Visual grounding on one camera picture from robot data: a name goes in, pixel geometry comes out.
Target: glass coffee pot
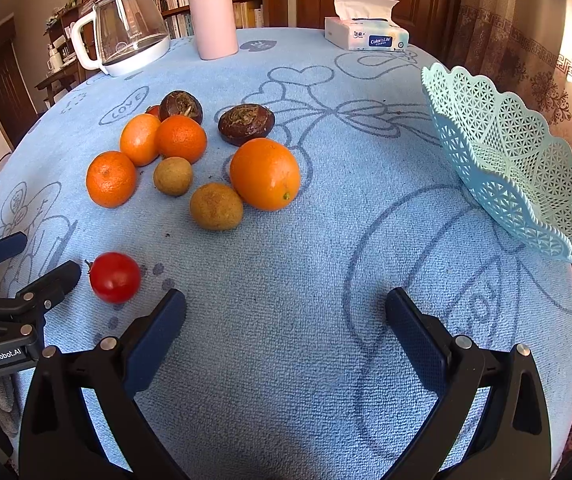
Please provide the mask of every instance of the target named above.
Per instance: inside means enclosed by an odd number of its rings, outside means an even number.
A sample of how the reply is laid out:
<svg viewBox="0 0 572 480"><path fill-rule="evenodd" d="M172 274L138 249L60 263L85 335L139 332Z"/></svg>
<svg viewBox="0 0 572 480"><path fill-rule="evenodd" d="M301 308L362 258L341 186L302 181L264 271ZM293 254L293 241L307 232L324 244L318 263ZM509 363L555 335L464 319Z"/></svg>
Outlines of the glass coffee pot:
<svg viewBox="0 0 572 480"><path fill-rule="evenodd" d="M93 22L97 60L86 53L82 27ZM111 76L133 72L162 57L170 46L166 23L154 0L98 0L71 31L77 59L87 70Z"/></svg>

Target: fruit basket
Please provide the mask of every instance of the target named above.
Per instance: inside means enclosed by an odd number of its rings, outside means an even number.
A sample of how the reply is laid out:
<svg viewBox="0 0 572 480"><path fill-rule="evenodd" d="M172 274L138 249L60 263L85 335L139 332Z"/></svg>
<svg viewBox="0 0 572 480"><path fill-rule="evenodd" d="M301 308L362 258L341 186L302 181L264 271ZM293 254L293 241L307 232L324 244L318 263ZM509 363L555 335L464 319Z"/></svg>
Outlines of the fruit basket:
<svg viewBox="0 0 572 480"><path fill-rule="evenodd" d="M422 87L448 160L479 204L529 247L572 263L572 150L489 78L441 63Z"/></svg>

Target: kettle handle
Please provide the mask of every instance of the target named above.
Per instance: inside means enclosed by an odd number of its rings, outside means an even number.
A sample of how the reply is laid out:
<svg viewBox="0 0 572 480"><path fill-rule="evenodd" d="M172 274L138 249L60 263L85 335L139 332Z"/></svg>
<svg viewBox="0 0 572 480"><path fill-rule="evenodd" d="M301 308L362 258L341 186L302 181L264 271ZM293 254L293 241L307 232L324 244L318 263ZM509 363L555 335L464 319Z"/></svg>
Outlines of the kettle handle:
<svg viewBox="0 0 572 480"><path fill-rule="evenodd" d="M70 31L70 39L73 40L73 48L77 54L77 59L86 70L97 70L98 68L102 68L102 62L99 61L99 56L97 56L96 61L90 59L86 53L84 42L82 41L82 27L87 23L94 22L96 15L97 13L95 12L95 9L91 10L88 14L79 18L75 22L75 25L73 25L73 30Z"/></svg>

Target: metal pin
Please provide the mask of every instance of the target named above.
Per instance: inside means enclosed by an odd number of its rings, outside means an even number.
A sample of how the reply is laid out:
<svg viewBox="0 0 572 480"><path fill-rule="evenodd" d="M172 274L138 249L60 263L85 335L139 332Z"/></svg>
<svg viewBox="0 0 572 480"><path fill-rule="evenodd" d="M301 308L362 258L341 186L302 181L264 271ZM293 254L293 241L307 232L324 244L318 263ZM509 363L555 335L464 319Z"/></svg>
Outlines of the metal pin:
<svg viewBox="0 0 572 480"><path fill-rule="evenodd" d="M42 350L42 355L46 358L53 357L55 355L56 351L57 351L57 347L50 345L50 346L47 346L44 350Z"/></svg>
<svg viewBox="0 0 572 480"><path fill-rule="evenodd" d="M102 350L112 350L117 346L117 339L114 337L105 337L99 343L99 348Z"/></svg>
<svg viewBox="0 0 572 480"><path fill-rule="evenodd" d="M469 337L465 335L458 335L455 338L455 344L458 347L463 348L464 350L468 350L471 346L473 346L473 342L470 340Z"/></svg>
<svg viewBox="0 0 572 480"><path fill-rule="evenodd" d="M528 345L525 345L524 343L517 343L517 351L524 357L528 357L530 355L530 348L528 348Z"/></svg>

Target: pink thermos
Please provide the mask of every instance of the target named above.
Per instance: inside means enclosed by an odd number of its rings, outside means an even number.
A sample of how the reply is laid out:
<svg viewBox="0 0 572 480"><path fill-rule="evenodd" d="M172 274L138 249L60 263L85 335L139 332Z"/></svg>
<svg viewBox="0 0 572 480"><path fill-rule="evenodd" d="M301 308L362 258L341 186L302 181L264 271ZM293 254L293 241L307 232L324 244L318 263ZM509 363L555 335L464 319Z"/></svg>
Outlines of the pink thermos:
<svg viewBox="0 0 572 480"><path fill-rule="evenodd" d="M218 59L239 51L233 0L188 0L188 4L202 59Z"/></svg>

